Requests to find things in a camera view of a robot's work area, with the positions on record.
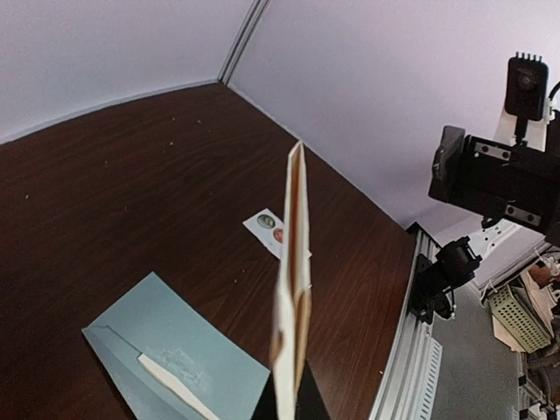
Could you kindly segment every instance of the black bracket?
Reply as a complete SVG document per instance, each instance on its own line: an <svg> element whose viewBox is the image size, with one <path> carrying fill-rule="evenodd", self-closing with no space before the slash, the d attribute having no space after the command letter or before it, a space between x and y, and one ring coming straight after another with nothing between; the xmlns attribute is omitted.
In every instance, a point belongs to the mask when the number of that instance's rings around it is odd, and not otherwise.
<svg viewBox="0 0 560 420"><path fill-rule="evenodd" d="M421 321L431 324L434 313L443 319L452 316L454 308L447 293L472 280L482 261L468 242L468 237L449 242L437 253L436 262L422 254L416 258L409 310Z"/></svg>
<svg viewBox="0 0 560 420"><path fill-rule="evenodd" d="M330 420L325 403L313 377L307 360L297 393L296 417L294 420ZM251 420L277 420L277 401L272 374L264 385L261 398Z"/></svg>

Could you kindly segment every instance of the dark wood tabletop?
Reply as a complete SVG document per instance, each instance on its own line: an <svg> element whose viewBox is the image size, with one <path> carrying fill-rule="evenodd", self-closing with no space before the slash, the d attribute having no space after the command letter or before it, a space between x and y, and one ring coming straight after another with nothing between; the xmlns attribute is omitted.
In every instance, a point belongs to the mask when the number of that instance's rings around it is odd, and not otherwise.
<svg viewBox="0 0 560 420"><path fill-rule="evenodd" d="M242 222L265 207L283 216L294 143L237 94L210 85L1 146L0 418L134 418L81 328L151 271L268 364L278 260ZM366 419L413 240L324 161L310 151L306 159L307 359L332 419Z"/></svg>

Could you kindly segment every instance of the light blue folder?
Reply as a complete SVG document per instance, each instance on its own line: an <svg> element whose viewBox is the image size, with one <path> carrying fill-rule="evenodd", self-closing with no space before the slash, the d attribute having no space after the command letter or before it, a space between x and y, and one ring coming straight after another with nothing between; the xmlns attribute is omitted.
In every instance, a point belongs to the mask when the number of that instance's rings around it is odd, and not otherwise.
<svg viewBox="0 0 560 420"><path fill-rule="evenodd" d="M140 354L179 378L220 420L250 420L270 373L154 273L82 331L140 420L202 419L139 364Z"/></svg>

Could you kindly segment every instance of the black camera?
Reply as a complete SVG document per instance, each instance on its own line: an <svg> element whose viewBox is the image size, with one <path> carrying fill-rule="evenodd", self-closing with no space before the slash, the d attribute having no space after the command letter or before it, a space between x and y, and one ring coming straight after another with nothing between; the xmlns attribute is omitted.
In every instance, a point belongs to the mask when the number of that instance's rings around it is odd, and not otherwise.
<svg viewBox="0 0 560 420"><path fill-rule="evenodd" d="M541 121L549 68L535 55L517 54L507 64L505 109L523 120Z"/></svg>

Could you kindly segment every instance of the white wall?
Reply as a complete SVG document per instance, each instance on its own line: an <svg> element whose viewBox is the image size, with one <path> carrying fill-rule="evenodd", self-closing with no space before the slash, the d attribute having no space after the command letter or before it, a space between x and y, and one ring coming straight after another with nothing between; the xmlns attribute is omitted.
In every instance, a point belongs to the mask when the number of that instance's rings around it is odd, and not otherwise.
<svg viewBox="0 0 560 420"><path fill-rule="evenodd" d="M403 225L469 213L427 196L445 124L492 137L508 59L560 78L560 2L273 0L233 87Z"/></svg>
<svg viewBox="0 0 560 420"><path fill-rule="evenodd" d="M0 143L122 98L218 77L251 0L3 0Z"/></svg>

